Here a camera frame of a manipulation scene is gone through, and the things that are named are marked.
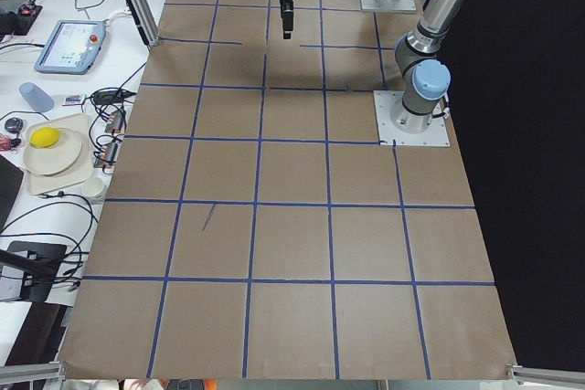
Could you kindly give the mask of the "blue teach pendant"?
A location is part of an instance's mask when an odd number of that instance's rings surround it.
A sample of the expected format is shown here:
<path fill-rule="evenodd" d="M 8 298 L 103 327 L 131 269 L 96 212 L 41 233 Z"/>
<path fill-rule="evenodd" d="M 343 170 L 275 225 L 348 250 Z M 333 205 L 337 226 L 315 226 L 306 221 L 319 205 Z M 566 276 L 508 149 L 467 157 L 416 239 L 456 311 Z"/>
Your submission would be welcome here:
<path fill-rule="evenodd" d="M 59 20 L 37 59 L 35 71 L 72 75 L 87 73 L 106 35 L 104 21 Z"/>

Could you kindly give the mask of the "beige round plate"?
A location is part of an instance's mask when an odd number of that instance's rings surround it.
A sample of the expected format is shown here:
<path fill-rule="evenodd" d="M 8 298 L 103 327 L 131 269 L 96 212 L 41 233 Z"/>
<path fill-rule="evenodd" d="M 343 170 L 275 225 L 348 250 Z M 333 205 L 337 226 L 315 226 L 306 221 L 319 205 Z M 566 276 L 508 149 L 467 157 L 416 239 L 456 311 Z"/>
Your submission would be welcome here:
<path fill-rule="evenodd" d="M 81 153 L 82 141 L 77 132 L 59 130 L 60 138 L 49 148 L 35 148 L 30 142 L 24 150 L 23 162 L 32 174 L 52 175 L 72 166 Z"/>

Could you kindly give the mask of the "beige tray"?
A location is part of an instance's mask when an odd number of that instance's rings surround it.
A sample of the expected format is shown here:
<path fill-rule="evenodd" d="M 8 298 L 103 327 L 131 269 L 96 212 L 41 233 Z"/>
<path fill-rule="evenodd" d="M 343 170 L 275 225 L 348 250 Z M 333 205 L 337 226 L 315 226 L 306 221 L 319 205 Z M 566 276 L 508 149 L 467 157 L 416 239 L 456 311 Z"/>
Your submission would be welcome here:
<path fill-rule="evenodd" d="M 33 146 L 30 143 L 32 134 L 46 127 L 59 131 L 58 142 L 47 148 Z M 90 118 L 81 113 L 28 127 L 23 164 L 27 169 L 27 190 L 31 195 L 80 184 L 93 176 L 89 128 Z"/>

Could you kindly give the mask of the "light blue plastic cup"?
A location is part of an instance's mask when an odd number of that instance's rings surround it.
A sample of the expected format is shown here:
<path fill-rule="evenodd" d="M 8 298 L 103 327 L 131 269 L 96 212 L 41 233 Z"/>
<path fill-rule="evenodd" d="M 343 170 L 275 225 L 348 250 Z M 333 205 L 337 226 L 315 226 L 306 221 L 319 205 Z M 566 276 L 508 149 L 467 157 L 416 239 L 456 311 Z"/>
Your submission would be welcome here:
<path fill-rule="evenodd" d="M 54 108 L 54 100 L 35 83 L 22 83 L 19 92 L 33 111 L 47 112 Z"/>

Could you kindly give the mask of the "yellow lemon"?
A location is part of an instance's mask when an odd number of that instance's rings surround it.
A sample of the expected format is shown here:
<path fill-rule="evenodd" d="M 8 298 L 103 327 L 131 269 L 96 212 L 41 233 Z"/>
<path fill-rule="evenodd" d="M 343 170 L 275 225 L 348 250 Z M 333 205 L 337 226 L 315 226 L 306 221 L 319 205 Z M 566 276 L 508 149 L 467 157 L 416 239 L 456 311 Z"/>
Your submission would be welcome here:
<path fill-rule="evenodd" d="M 49 148 L 56 145 L 59 142 L 59 138 L 58 129 L 43 127 L 31 134 L 29 142 L 35 148 Z"/>

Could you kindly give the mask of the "white paper cup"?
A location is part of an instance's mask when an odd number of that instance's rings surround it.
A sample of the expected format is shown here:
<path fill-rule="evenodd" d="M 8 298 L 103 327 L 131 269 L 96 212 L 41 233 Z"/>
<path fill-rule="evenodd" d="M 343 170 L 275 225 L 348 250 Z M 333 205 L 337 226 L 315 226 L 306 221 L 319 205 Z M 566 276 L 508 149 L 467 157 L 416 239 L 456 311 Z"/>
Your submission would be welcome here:
<path fill-rule="evenodd" d="M 92 177 L 86 180 L 81 187 L 81 195 L 91 203 L 99 203 L 104 200 L 108 186 L 100 177 Z"/>

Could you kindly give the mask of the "black stand base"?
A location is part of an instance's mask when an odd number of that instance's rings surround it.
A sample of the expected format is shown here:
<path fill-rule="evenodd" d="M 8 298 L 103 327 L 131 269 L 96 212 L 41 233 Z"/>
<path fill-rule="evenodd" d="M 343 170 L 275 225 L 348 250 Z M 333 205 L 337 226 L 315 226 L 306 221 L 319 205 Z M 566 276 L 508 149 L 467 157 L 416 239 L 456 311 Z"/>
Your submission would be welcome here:
<path fill-rule="evenodd" d="M 1 302 L 45 302 L 56 281 L 67 247 L 13 241 L 1 250 Z"/>

